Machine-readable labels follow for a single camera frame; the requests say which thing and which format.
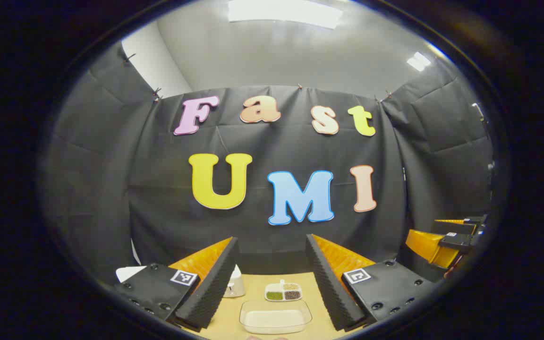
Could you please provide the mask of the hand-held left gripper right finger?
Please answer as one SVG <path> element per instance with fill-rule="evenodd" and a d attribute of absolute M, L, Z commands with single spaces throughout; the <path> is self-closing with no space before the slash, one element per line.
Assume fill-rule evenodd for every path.
<path fill-rule="evenodd" d="M 396 260 L 373 263 L 342 246 L 308 234 L 305 254 L 331 323 L 351 331 L 409 310 L 435 284 Z"/>

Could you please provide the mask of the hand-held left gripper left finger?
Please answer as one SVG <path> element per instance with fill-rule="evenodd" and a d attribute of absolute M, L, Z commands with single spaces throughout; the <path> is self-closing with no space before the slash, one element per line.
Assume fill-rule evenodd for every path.
<path fill-rule="evenodd" d="M 230 237 L 171 265 L 145 265 L 114 290 L 155 318 L 200 331 L 218 310 L 238 254 L 238 239 Z"/>

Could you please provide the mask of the white toaster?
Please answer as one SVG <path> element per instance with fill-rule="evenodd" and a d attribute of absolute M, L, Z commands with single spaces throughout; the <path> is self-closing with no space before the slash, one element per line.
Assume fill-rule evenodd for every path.
<path fill-rule="evenodd" d="M 237 298 L 246 294 L 242 272 L 238 265 L 235 265 L 234 270 L 229 278 L 229 282 L 224 292 L 224 298 Z"/>

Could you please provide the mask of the white divided bean dish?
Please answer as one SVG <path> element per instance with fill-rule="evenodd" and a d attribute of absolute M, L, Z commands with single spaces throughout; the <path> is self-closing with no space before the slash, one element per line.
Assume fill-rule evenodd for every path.
<path fill-rule="evenodd" d="M 295 301 L 303 297 L 303 292 L 300 284 L 286 283 L 284 280 L 278 283 L 271 283 L 265 287 L 264 298 L 267 301 Z"/>

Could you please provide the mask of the black backdrop cloth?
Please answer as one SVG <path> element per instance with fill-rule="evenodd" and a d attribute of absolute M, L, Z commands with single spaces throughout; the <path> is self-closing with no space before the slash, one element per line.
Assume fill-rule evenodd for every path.
<path fill-rule="evenodd" d="M 248 275 L 310 272 L 306 234 L 387 260 L 409 229 L 490 207 L 492 142 L 443 61 L 382 101 L 263 85 L 155 102 L 124 56 L 85 69 L 39 159 L 63 248 L 109 284 L 133 251 L 172 264 L 229 237 Z"/>

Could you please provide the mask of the small ceiling light panel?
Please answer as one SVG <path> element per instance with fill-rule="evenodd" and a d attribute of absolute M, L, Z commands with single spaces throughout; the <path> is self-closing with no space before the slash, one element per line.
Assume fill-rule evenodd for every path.
<path fill-rule="evenodd" d="M 417 51 L 412 57 L 408 58 L 407 64 L 416 69 L 418 72 L 422 72 L 429 67 L 432 62 L 426 58 L 425 55 Z"/>

